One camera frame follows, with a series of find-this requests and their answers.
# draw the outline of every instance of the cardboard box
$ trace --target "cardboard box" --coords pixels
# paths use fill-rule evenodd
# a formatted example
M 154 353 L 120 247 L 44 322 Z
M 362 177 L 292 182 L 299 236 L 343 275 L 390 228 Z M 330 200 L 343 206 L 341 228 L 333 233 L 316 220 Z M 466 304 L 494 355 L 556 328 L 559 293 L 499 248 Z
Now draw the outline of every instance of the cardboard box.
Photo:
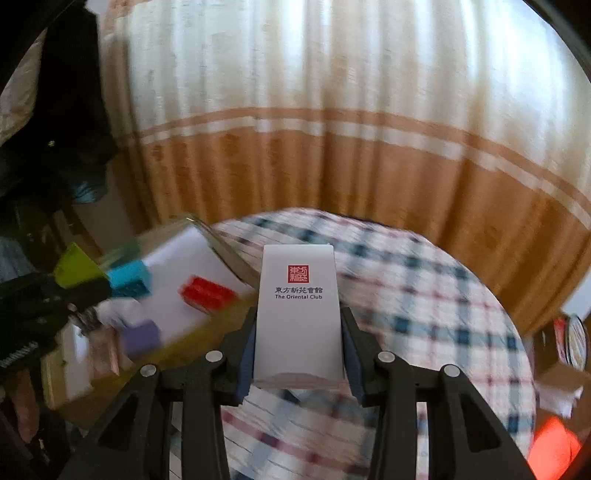
M 589 331 L 591 315 L 583 322 Z M 590 351 L 587 339 L 587 352 Z M 591 359 L 588 358 L 584 371 L 575 370 L 558 358 L 554 323 L 549 323 L 534 335 L 534 379 L 542 384 L 565 392 L 574 392 L 591 380 Z
M 332 245 L 266 245 L 255 385 L 338 388 L 345 380 Z

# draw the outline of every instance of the table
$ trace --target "table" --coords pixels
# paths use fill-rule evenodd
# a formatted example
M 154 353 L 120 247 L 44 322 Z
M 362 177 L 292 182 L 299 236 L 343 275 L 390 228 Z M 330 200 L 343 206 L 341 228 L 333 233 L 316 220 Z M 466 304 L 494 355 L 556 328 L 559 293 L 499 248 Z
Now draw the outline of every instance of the table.
M 265 244 L 330 243 L 339 295 L 360 327 L 411 365 L 453 363 L 472 380 L 523 454 L 535 417 L 534 386 L 519 334 L 466 267 L 415 233 L 313 209 L 262 213 L 214 227 L 260 271 Z M 376 409 L 345 393 L 251 388 L 225 408 L 235 479 L 364 478 Z M 427 413 L 418 405 L 417 478 L 428 477 Z

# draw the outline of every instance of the curtain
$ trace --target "curtain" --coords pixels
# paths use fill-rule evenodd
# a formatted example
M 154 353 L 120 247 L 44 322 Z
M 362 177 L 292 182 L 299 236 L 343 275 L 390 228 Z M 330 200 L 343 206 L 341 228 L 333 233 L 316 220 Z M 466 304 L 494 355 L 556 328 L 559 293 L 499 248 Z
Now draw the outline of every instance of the curtain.
M 102 44 L 138 229 L 288 206 L 409 229 L 521 333 L 591 264 L 591 85 L 521 0 L 115 0 Z

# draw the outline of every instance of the red block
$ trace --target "red block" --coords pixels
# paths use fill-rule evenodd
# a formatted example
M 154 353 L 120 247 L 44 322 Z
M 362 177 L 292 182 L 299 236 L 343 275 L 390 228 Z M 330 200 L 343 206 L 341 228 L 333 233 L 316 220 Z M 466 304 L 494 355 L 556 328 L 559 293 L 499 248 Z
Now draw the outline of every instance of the red block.
M 234 291 L 201 277 L 191 277 L 178 291 L 185 303 L 207 314 L 237 298 Z

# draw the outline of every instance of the blue block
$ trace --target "blue block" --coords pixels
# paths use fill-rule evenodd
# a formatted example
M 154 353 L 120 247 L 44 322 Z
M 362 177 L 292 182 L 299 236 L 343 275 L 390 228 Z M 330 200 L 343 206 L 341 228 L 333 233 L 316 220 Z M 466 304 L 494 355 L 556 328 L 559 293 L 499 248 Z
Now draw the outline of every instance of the blue block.
M 141 260 L 134 260 L 107 272 L 112 296 L 134 299 L 150 293 L 151 274 Z

